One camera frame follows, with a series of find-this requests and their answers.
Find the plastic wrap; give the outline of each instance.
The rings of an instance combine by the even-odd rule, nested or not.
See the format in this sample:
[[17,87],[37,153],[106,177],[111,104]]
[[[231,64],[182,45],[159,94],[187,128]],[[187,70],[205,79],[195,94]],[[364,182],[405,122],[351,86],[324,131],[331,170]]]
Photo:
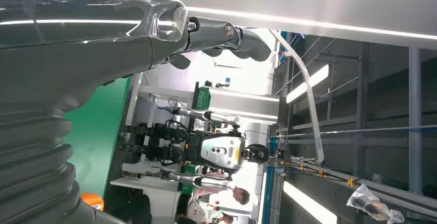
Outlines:
[[178,0],[0,0],[0,48],[148,36],[179,41]]
[[390,210],[364,184],[352,193],[346,205],[368,213],[375,220],[386,220],[388,224],[404,221],[400,211]]

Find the screw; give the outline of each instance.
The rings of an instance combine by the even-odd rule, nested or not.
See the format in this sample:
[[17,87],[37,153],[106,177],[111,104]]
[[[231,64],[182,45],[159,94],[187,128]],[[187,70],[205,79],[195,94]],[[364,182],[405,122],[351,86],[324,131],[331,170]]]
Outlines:
[[235,29],[232,26],[226,26],[226,35],[228,36],[228,38],[232,38],[233,35],[235,34]]
[[187,24],[188,31],[193,31],[197,29],[197,25],[195,22],[188,22]]

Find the white ceiling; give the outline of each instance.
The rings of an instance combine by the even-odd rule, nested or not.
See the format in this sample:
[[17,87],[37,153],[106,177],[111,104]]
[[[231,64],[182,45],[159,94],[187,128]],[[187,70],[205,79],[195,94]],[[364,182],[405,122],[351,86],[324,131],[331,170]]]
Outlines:
[[[336,37],[384,44],[418,46],[437,49],[437,0],[182,0],[189,7],[238,11],[257,15],[211,14],[191,12],[216,19],[228,20],[236,25],[265,27],[312,35]],[[407,32],[399,36],[372,33],[361,28],[339,29],[336,25],[323,27],[325,22],[337,25]],[[415,38],[432,35],[431,38]]]

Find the gray cover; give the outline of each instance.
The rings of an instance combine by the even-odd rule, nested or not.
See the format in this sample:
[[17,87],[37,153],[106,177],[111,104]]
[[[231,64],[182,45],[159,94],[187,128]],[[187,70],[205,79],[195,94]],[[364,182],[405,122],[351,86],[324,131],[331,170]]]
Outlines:
[[[31,1],[0,0],[0,223],[123,223],[80,199],[75,168],[67,163],[72,148],[62,142],[71,123],[63,117],[98,86],[155,67],[185,48],[188,34],[178,28],[185,21],[177,20],[184,6],[173,0]],[[86,5],[115,1],[129,5]],[[148,20],[157,10],[176,19],[160,27],[158,15]],[[82,21],[99,15],[138,19],[140,29],[127,35],[132,24],[57,21],[75,14]]]

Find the green crate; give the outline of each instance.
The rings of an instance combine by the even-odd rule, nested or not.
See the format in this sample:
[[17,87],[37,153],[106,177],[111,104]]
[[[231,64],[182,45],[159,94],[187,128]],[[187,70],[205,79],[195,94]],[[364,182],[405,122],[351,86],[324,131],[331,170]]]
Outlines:
[[207,110],[211,102],[211,93],[209,88],[199,88],[199,95],[197,96],[196,109]]

